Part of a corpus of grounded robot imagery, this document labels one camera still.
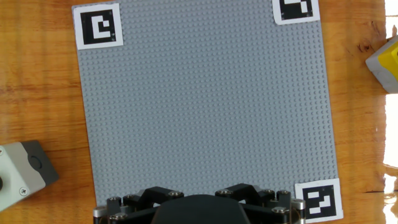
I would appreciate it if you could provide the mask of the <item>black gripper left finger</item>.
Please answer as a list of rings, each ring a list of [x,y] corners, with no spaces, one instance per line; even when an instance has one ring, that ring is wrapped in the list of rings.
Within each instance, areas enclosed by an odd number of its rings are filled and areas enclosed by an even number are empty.
[[[93,209],[93,224],[154,223],[155,214],[163,203],[184,198],[184,193],[163,187],[141,190],[141,194],[128,194],[123,198],[110,197],[106,205]]]

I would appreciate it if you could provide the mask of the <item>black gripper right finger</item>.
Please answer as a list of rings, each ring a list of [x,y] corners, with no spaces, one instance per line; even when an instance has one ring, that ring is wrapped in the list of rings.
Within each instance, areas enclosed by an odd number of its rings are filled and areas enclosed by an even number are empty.
[[[260,189],[241,183],[219,189],[215,196],[236,202],[248,223],[306,223],[305,201],[293,198],[287,190]]]

